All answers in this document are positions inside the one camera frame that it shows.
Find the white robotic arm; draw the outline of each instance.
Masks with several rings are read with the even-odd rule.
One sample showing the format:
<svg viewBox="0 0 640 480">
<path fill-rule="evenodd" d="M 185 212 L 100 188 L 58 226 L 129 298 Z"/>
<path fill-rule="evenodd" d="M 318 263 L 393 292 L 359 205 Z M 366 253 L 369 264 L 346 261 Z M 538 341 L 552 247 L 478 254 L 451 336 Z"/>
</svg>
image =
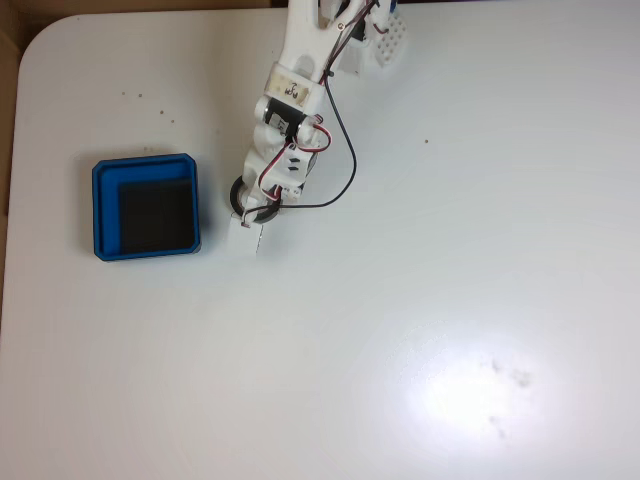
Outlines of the white robotic arm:
<svg viewBox="0 0 640 480">
<path fill-rule="evenodd" d="M 289 1 L 282 54 L 256 105 L 253 145 L 231 189 L 243 226 L 269 221 L 280 208 L 298 202 L 316 155 L 331 144 L 317 114 L 330 68 L 363 25 L 378 58 L 390 18 L 394 21 L 392 8 L 392 0 L 327 0 L 320 6 L 318 0 Z"/>
</svg>

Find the cable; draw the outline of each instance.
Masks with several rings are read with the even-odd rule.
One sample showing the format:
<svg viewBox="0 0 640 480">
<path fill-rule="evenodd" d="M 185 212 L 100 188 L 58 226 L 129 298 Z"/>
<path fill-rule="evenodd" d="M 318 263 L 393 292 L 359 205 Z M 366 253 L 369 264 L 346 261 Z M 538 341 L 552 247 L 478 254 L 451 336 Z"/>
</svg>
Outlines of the cable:
<svg viewBox="0 0 640 480">
<path fill-rule="evenodd" d="M 351 156 L 353 158 L 353 170 L 351 171 L 351 176 L 349 177 L 349 180 L 347 181 L 347 184 L 342 188 L 340 193 L 338 193 L 338 195 L 333 197 L 328 202 L 315 203 L 315 204 L 309 204 L 309 205 L 280 205 L 279 208 L 299 208 L 299 209 L 303 209 L 303 208 L 323 208 L 323 207 L 328 207 L 329 205 L 331 205 L 331 204 L 337 202 L 338 200 L 340 200 L 340 197 L 342 197 L 342 195 L 344 195 L 345 192 L 347 190 L 349 190 L 349 187 L 353 183 L 354 178 L 356 178 L 356 172 L 358 170 L 358 159 L 356 157 L 356 151 L 353 148 L 353 144 L 351 143 L 351 138 L 349 138 L 349 134 L 347 133 L 347 128 L 344 126 L 344 122 L 342 121 L 342 117 L 340 116 L 340 112 L 338 112 L 338 107 L 336 106 L 336 102 L 333 99 L 333 94 L 331 93 L 331 88 L 329 87 L 328 79 L 325 82 L 325 87 L 327 89 L 327 96 L 329 97 L 329 101 L 331 102 L 331 107 L 333 108 L 333 113 L 335 113 L 335 115 L 336 115 L 336 119 L 338 120 L 338 123 L 340 124 L 340 129 L 342 130 L 342 133 L 344 134 L 344 138 L 347 141 L 347 145 L 349 146 L 349 150 L 351 151 Z M 270 207 L 271 207 L 271 205 L 263 205 L 261 207 L 251 208 L 251 209 L 247 210 L 244 213 L 244 215 L 246 216 L 246 215 L 248 215 L 250 213 L 253 213 L 253 212 L 259 212 L 260 210 L 266 210 L 267 208 L 270 208 Z"/>
<path fill-rule="evenodd" d="M 362 20 L 367 15 L 369 15 L 369 12 L 373 9 L 373 7 L 376 6 L 376 3 L 377 3 L 376 1 L 372 1 L 371 3 L 368 3 L 365 7 L 362 8 L 362 10 L 360 10 L 360 12 L 354 17 L 354 19 L 347 24 L 347 26 L 351 24 L 357 25 L 360 22 L 360 20 Z M 331 67 L 333 66 L 333 62 L 335 62 L 336 59 L 340 56 L 340 54 L 342 53 L 342 50 L 344 50 L 344 48 L 347 46 L 347 44 L 349 43 L 349 40 L 351 40 L 351 37 L 353 36 L 354 33 L 355 33 L 355 28 L 352 28 L 351 31 L 349 32 L 349 35 L 345 39 L 345 41 L 342 42 L 342 44 L 337 49 L 334 45 L 332 50 L 332 55 L 329 56 L 329 60 L 327 61 L 327 66 L 324 69 L 324 75 L 322 76 L 320 83 L 322 83 L 323 81 L 326 82 L 327 76 L 329 75 L 329 72 L 331 71 Z M 342 33 L 340 34 L 340 36 L 338 36 L 338 42 L 340 41 L 341 37 L 342 37 Z"/>
<path fill-rule="evenodd" d="M 376 29 L 376 32 L 378 32 L 380 35 L 384 35 L 385 33 L 389 33 L 389 29 L 385 28 L 384 30 L 381 30 L 380 27 L 378 25 L 376 25 L 375 23 L 373 24 L 373 28 Z"/>
<path fill-rule="evenodd" d="M 374 6 L 376 6 L 376 4 L 377 4 L 377 1 L 375 1 L 375 0 L 371 1 L 370 3 L 368 3 L 365 7 L 362 8 L 362 10 L 360 10 L 360 12 L 353 18 L 353 20 L 351 20 L 347 24 L 347 26 L 352 25 L 352 24 L 357 25 L 358 22 L 360 22 L 363 18 L 365 18 L 369 14 L 369 12 L 373 9 Z M 332 205 L 335 202 L 337 202 L 338 200 L 340 200 L 340 198 L 345 194 L 345 192 L 347 190 L 349 190 L 349 187 L 353 183 L 353 180 L 356 178 L 356 172 L 358 170 L 358 159 L 357 159 L 357 156 L 356 156 L 356 151 L 353 148 L 353 144 L 351 143 L 351 138 L 349 138 L 349 133 L 347 132 L 347 128 L 344 126 L 344 122 L 342 121 L 342 117 L 340 116 L 340 112 L 338 111 L 338 107 L 336 106 L 336 102 L 333 99 L 333 94 L 331 93 L 331 88 L 329 87 L 329 77 L 333 76 L 333 72 L 331 72 L 331 67 L 333 66 L 333 63 L 336 61 L 338 56 L 342 53 L 342 50 L 344 50 L 344 48 L 347 46 L 347 43 L 349 43 L 349 40 L 351 40 L 351 37 L 355 33 L 355 28 L 351 29 L 351 31 L 349 32 L 349 35 L 347 36 L 345 41 L 342 42 L 342 44 L 340 44 L 340 46 L 338 47 L 337 45 L 339 44 L 343 33 L 344 32 L 340 32 L 340 35 L 338 36 L 338 40 L 336 41 L 335 45 L 333 46 L 333 49 L 331 50 L 331 54 L 329 55 L 329 59 L 327 60 L 327 66 L 324 69 L 324 73 L 323 73 L 319 83 L 321 85 L 324 84 L 325 88 L 327 89 L 327 96 L 329 97 L 329 101 L 331 102 L 331 107 L 333 108 L 333 113 L 336 115 L 336 119 L 338 120 L 338 123 L 340 124 L 340 129 L 342 130 L 342 133 L 344 134 L 344 138 L 347 141 L 347 145 L 349 146 L 349 150 L 351 151 L 351 157 L 353 158 L 353 170 L 351 171 L 351 176 L 349 177 L 349 180 L 347 181 L 346 185 L 342 188 L 340 193 L 338 193 L 338 195 L 333 197 L 328 202 L 316 203 L 316 204 L 308 204 L 308 205 L 280 205 L 279 208 L 307 209 L 307 208 L 328 207 L 329 205 Z M 322 117 L 320 117 L 319 120 L 320 120 L 319 123 L 322 123 L 322 121 L 324 119 L 322 119 Z M 331 134 L 329 134 L 329 131 L 324 129 L 324 128 L 322 128 L 322 130 L 326 131 L 326 133 L 328 135 L 328 138 L 330 140 L 329 143 L 331 143 Z M 260 175 L 260 180 L 259 180 L 258 185 L 260 185 L 260 181 L 262 180 L 262 178 L 264 178 L 265 174 L 268 173 L 268 170 L 271 170 L 271 168 L 273 168 L 273 165 L 275 165 L 278 162 L 278 160 L 280 160 L 280 157 L 282 156 L 282 153 L 284 153 L 284 150 L 287 148 L 288 145 L 289 145 L 288 142 L 285 143 L 285 145 L 284 145 L 284 147 L 282 147 L 282 150 L 280 151 L 280 153 L 276 156 L 276 158 L 274 158 L 271 161 L 271 163 L 267 166 L 267 168 L 262 172 L 262 174 Z M 278 194 L 278 197 L 275 198 L 275 200 L 278 200 L 280 198 L 280 191 L 278 190 L 278 188 L 276 188 L 275 193 Z M 270 198 L 271 200 L 274 200 L 274 198 L 272 198 L 270 196 L 270 194 L 267 194 L 267 197 Z M 271 207 L 271 205 L 263 205 L 261 207 L 251 208 L 251 209 L 246 210 L 244 212 L 244 215 L 242 216 L 242 218 L 244 219 L 250 213 L 259 212 L 260 210 L 266 210 L 266 209 L 268 209 L 270 207 Z"/>
<path fill-rule="evenodd" d="M 273 169 L 273 167 L 275 167 L 276 163 L 280 161 L 280 159 L 282 158 L 282 155 L 284 154 L 285 150 L 289 147 L 289 145 L 291 145 L 290 141 L 284 142 L 284 145 L 282 146 L 280 151 L 277 153 L 275 157 L 273 157 L 273 160 L 271 160 L 271 162 L 269 162 L 269 165 L 267 165 L 267 167 L 262 171 L 262 173 L 260 174 L 260 177 L 258 177 L 258 187 L 260 187 L 260 190 L 262 190 L 262 193 L 264 193 L 269 200 L 274 202 L 278 200 L 278 198 L 280 197 L 279 196 L 274 197 L 269 192 L 265 191 L 262 188 L 262 180 L 264 180 L 264 177 L 266 177 L 267 174 Z"/>
<path fill-rule="evenodd" d="M 313 128 L 325 134 L 325 136 L 327 137 L 327 144 L 324 147 L 301 147 L 298 144 L 298 139 L 295 138 L 294 139 L 295 145 L 298 150 L 302 152 L 308 152 L 308 153 L 320 153 L 320 152 L 324 152 L 326 149 L 328 149 L 331 146 L 331 142 L 333 141 L 333 138 L 331 137 L 331 132 L 329 132 L 329 130 L 327 130 L 326 128 L 320 126 L 319 123 L 314 124 Z"/>
</svg>

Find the label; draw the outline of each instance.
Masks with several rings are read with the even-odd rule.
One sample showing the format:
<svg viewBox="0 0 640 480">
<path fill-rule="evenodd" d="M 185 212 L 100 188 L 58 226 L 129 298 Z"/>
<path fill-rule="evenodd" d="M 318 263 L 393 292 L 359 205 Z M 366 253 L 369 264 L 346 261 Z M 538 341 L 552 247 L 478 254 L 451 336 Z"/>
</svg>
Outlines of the label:
<svg viewBox="0 0 640 480">
<path fill-rule="evenodd" d="M 287 129 L 289 128 L 289 122 L 282 120 L 282 117 L 277 113 L 272 113 L 271 118 L 269 119 L 269 126 L 280 130 L 283 134 L 286 134 Z"/>
<path fill-rule="evenodd" d="M 307 87 L 280 73 L 271 75 L 267 92 L 272 96 L 284 97 L 299 107 L 304 107 L 309 96 Z"/>
</svg>

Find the white tabletop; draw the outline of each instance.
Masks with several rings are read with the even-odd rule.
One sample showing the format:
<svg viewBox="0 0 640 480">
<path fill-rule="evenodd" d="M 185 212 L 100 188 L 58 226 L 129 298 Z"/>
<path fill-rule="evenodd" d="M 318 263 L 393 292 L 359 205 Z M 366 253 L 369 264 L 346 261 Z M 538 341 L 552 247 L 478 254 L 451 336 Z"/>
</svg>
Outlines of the white tabletop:
<svg viewBox="0 0 640 480">
<path fill-rule="evenodd" d="M 285 11 L 75 17 L 29 47 L 2 480 L 638 478 L 640 3 L 402 12 L 397 66 L 333 81 L 352 189 L 254 260 L 219 237 Z M 350 171 L 326 113 L 306 201 Z M 177 152 L 202 250 L 98 260 L 91 168 Z"/>
</svg>

